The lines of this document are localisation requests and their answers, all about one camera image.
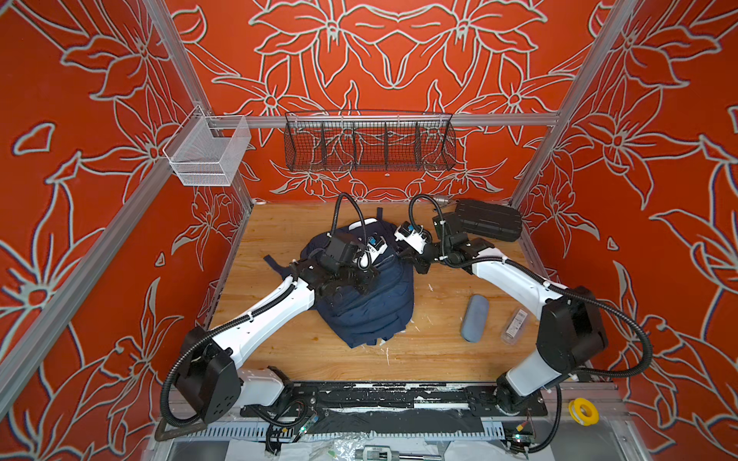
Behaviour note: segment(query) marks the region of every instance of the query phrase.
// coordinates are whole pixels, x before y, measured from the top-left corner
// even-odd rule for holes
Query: yellow tape roll
[[[569,402],[569,413],[577,423],[583,426],[592,426],[599,421],[597,407],[586,398],[575,398]]]

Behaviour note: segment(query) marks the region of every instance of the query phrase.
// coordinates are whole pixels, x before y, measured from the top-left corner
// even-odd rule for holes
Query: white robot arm
[[[247,311],[210,331],[191,330],[182,356],[162,385],[160,410],[167,423],[175,427],[198,419],[210,423],[234,405],[272,405],[282,391],[282,380],[270,370],[239,369],[265,339],[316,299],[331,296],[342,286],[367,292],[378,274],[369,262],[387,248],[377,236],[367,238],[367,243],[351,234],[332,235],[321,252],[291,264],[292,275]],[[168,396],[173,385],[195,409],[195,416],[182,420],[172,415]]]
[[[442,225],[446,225],[444,239],[448,246],[444,249],[440,242],[433,243],[427,232],[408,222],[395,233],[397,240],[409,246],[404,256],[412,260],[419,273],[428,272],[430,264],[442,261],[450,267],[464,268],[500,287],[541,321],[536,350],[497,379],[496,399],[501,411],[516,414],[538,389],[563,381],[607,346],[596,307],[565,296],[563,293],[571,292],[566,286],[533,274],[487,240],[469,240],[445,221]],[[573,292],[592,297],[585,288]]]

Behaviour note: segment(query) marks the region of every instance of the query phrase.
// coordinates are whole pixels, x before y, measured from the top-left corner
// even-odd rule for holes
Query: wooden tabletop
[[[386,221],[399,225],[407,220],[407,204],[382,207]],[[376,214],[375,204],[361,208],[366,218]],[[232,319],[273,291],[281,278],[262,258],[271,254],[283,266],[298,258],[311,238],[330,230],[333,209],[332,203],[256,206],[212,325]],[[414,211],[415,221],[432,229],[432,207],[418,202]],[[357,219],[344,201],[339,226]],[[517,243],[493,242],[511,259],[525,263]],[[473,294],[485,296],[490,305],[484,336],[474,344],[460,333],[466,304]],[[462,269],[434,265],[428,274],[415,274],[413,320],[404,333],[390,341],[351,349],[318,312],[308,311],[269,337],[244,367],[274,365],[293,380],[493,381],[535,348],[537,322],[528,325],[514,346],[500,339],[510,315],[519,307],[491,283]]]

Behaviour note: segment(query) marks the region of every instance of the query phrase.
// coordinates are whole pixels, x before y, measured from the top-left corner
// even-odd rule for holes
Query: red wall
[[[238,203],[170,177],[0,423],[0,456],[141,456],[182,339],[212,315]]]
[[[738,5],[645,1],[525,205],[552,277],[636,319],[621,392],[657,460],[738,457]],[[640,346],[608,323],[600,367]]]
[[[555,111],[609,1],[167,0],[218,114],[387,108],[475,114]],[[511,196],[545,127],[458,129],[442,173],[290,173],[282,133],[253,131],[241,174],[267,201],[423,193]]]
[[[137,0],[4,2],[0,34],[2,358],[192,106]],[[232,188],[170,177],[0,421],[0,457],[138,459],[243,215]]]

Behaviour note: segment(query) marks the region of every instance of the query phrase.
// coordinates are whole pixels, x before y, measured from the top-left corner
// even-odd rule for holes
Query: black plastic case
[[[523,231],[523,218],[515,208],[462,198],[456,214],[464,232],[514,242]]]

